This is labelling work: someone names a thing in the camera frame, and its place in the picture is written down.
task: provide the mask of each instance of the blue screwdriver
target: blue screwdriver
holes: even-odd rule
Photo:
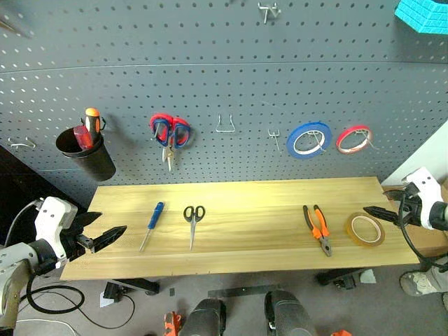
[[[163,211],[163,206],[164,206],[163,202],[157,203],[157,206],[154,209],[153,216],[151,217],[151,220],[149,221],[148,231],[146,233],[145,239],[143,239],[143,243],[141,243],[141,245],[140,245],[140,249],[139,249],[140,252],[143,251],[145,244],[148,241],[148,238],[151,235],[151,232],[153,231],[153,228],[155,228],[155,224],[157,223],[157,221],[160,217],[160,214]]]

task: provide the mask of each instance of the gray pegboard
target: gray pegboard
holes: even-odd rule
[[[265,26],[249,0],[2,2],[32,34],[0,33],[0,143],[29,136],[38,148],[12,153],[85,205],[97,184],[55,139],[88,106],[107,120],[117,167],[102,185],[385,179],[448,107],[446,37],[414,33],[394,18],[396,4],[279,2],[283,13]],[[194,129],[171,174],[150,141],[156,111]],[[214,131],[219,113],[224,125],[233,114],[234,134]],[[317,120],[330,126],[332,145],[314,159],[289,156],[289,133]],[[378,150],[340,154],[336,137],[357,123],[372,128]],[[282,153],[267,128],[280,130]]]

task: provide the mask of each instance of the scissors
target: scissors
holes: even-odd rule
[[[183,217],[190,224],[190,251],[193,248],[193,241],[195,240],[196,223],[203,219],[204,216],[205,208],[202,205],[196,206],[196,209],[190,205],[183,210]]]
[[[172,117],[166,113],[156,113],[149,122],[154,137],[164,148],[162,161],[168,161],[168,170],[171,171],[174,161],[174,148],[184,147],[190,138],[190,125],[182,118]]]

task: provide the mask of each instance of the wooden board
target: wooden board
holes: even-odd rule
[[[139,246],[155,205],[164,211],[143,253]],[[318,204],[330,229],[327,257],[305,224],[302,206]],[[189,251],[188,205],[202,205]],[[353,243],[346,219],[363,207],[391,208],[375,177],[98,187],[90,211],[103,215],[85,229],[96,237],[127,225],[124,235],[96,254],[70,262],[62,279],[119,279],[182,274],[328,269],[417,263],[398,228],[382,222],[386,240]]]

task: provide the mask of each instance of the blue tape roll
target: blue tape roll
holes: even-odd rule
[[[310,150],[299,150],[295,147],[295,143],[297,140],[305,133],[310,131],[317,131],[322,134],[321,145],[319,146],[316,142],[316,147]],[[307,124],[303,124],[296,129],[294,129],[291,134],[288,136],[288,140],[286,141],[286,147],[288,152],[297,159],[310,159],[316,155],[322,153],[322,149],[327,148],[331,142],[331,130],[329,126],[324,124],[323,122],[308,122]]]

